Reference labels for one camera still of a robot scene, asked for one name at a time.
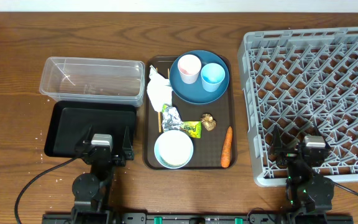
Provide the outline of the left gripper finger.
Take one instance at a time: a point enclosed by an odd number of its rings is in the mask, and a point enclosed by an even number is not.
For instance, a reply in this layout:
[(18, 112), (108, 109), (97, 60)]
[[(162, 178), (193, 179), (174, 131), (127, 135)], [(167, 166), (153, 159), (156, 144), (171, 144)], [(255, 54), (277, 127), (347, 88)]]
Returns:
[(122, 150), (124, 152), (133, 152), (133, 132), (128, 126), (125, 128)]
[(90, 125), (88, 130), (87, 130), (87, 132), (83, 136), (83, 140), (82, 140), (82, 145), (83, 146), (87, 146), (87, 145), (91, 144), (91, 139), (93, 137), (92, 133), (93, 133), (93, 126)]

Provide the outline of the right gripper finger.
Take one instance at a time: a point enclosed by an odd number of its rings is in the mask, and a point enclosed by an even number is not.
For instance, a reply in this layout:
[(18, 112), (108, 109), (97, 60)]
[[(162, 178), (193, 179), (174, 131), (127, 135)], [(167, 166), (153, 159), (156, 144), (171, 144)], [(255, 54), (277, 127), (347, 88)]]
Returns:
[(328, 142), (322, 136), (317, 126), (314, 127), (314, 130), (316, 133), (316, 136), (314, 138), (314, 146), (329, 146)]
[(282, 147), (282, 140), (280, 137), (280, 131), (278, 125), (276, 124), (272, 131), (273, 139), (272, 139), (272, 149), (277, 149)]

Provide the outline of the foil and yellow snack wrapper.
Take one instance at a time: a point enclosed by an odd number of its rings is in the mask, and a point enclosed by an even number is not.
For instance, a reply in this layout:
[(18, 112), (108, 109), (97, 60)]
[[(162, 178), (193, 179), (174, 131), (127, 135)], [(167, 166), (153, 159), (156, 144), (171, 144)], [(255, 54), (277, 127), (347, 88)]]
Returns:
[(163, 105), (162, 116), (162, 129), (164, 132), (177, 130), (186, 133), (191, 138), (201, 138), (200, 121), (182, 121), (178, 110), (168, 105)]

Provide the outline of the white napkin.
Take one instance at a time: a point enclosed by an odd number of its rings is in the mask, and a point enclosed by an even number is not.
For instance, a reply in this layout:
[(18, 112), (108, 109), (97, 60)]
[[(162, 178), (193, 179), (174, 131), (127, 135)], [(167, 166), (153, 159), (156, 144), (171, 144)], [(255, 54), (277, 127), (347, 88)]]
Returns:
[(150, 81), (147, 85), (147, 95), (156, 112), (161, 112), (164, 105), (172, 105), (172, 87), (169, 79), (164, 78), (158, 73), (157, 69), (151, 65), (149, 72)]

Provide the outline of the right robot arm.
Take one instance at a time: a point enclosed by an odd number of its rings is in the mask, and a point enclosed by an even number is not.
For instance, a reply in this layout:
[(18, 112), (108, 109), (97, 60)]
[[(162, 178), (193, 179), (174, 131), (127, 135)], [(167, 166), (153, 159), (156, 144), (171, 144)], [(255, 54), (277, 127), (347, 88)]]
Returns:
[(294, 147), (286, 146), (278, 126), (273, 129), (272, 144), (268, 154), (275, 157), (276, 165), (286, 168), (286, 198), (290, 207), (276, 219), (276, 223), (327, 223), (326, 212), (332, 209), (334, 184), (317, 174), (313, 167), (320, 166), (331, 150), (319, 131), (305, 136)]

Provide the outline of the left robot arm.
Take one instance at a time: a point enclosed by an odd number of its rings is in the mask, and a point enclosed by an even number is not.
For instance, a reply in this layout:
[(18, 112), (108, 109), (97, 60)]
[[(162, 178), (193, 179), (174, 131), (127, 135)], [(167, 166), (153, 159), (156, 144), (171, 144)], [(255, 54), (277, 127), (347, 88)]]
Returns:
[(121, 223), (121, 216), (109, 206), (108, 199), (116, 167), (124, 167), (134, 159), (133, 137), (130, 128), (124, 129), (122, 144), (114, 147), (110, 134), (94, 133), (92, 128), (77, 143), (78, 157), (91, 166), (88, 173), (73, 182), (75, 197), (71, 223)]

